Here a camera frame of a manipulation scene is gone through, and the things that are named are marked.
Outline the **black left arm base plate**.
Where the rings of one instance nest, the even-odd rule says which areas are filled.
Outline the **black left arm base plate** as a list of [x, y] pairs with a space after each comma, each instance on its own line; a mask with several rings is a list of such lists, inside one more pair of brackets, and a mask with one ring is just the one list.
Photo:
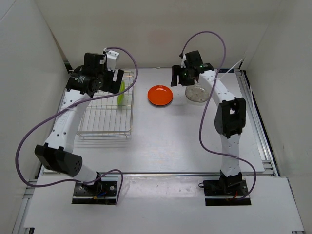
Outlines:
[[102, 178], [93, 185], [75, 183], [72, 204], [115, 205], [117, 201], [118, 177]]

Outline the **clear textured glass plate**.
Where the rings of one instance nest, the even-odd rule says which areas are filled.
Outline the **clear textured glass plate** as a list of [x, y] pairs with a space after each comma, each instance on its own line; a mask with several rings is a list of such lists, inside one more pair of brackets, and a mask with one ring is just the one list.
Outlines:
[[187, 98], [187, 102], [191, 105], [196, 105], [196, 106], [202, 106], [205, 105], [207, 100], [208, 100], [208, 96], [186, 96]]

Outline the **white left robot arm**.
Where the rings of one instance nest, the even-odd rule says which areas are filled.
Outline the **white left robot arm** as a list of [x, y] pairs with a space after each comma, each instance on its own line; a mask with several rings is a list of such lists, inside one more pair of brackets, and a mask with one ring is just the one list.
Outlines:
[[85, 53], [84, 64], [70, 74], [66, 84], [63, 113], [56, 118], [44, 145], [35, 147], [35, 155], [46, 169], [86, 182], [85, 189], [91, 195], [101, 192], [102, 183], [96, 179], [97, 172], [84, 165], [82, 157], [73, 154], [75, 135], [95, 93], [120, 91], [124, 71], [115, 70], [118, 56], [113, 50], [103, 54]]

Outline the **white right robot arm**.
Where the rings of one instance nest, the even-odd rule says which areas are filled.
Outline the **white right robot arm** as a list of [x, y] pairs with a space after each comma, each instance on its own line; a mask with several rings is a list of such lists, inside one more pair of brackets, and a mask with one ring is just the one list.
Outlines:
[[221, 139], [222, 164], [219, 190], [232, 194], [242, 183], [239, 166], [239, 141], [246, 125], [246, 101], [235, 97], [217, 77], [217, 72], [202, 61], [198, 51], [180, 54], [182, 62], [172, 67], [171, 86], [191, 86], [196, 82], [210, 92], [217, 105], [214, 126]]

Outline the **orange plastic plate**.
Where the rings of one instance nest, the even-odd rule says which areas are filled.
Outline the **orange plastic plate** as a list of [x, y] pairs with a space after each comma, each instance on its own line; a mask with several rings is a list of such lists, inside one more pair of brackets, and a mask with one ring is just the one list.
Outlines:
[[173, 92], [164, 85], [155, 85], [147, 93], [148, 100], [151, 104], [166, 105], [173, 100]]

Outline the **black plastic plate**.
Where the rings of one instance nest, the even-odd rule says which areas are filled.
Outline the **black plastic plate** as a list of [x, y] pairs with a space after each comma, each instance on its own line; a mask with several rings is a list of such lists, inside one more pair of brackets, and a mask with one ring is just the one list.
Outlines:
[[166, 105], [156, 105], [156, 104], [152, 104], [154, 107], [157, 107], [157, 108], [165, 108], [167, 106], [170, 105], [170, 103], [166, 104]]

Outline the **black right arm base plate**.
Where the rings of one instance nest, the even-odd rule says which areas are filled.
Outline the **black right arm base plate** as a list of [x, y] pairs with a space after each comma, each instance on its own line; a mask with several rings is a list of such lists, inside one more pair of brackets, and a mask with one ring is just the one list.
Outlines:
[[205, 206], [250, 206], [251, 200], [247, 196], [243, 198], [248, 187], [245, 180], [241, 184], [234, 186], [225, 192], [219, 183], [219, 180], [204, 180], [198, 184], [199, 188], [204, 190]]

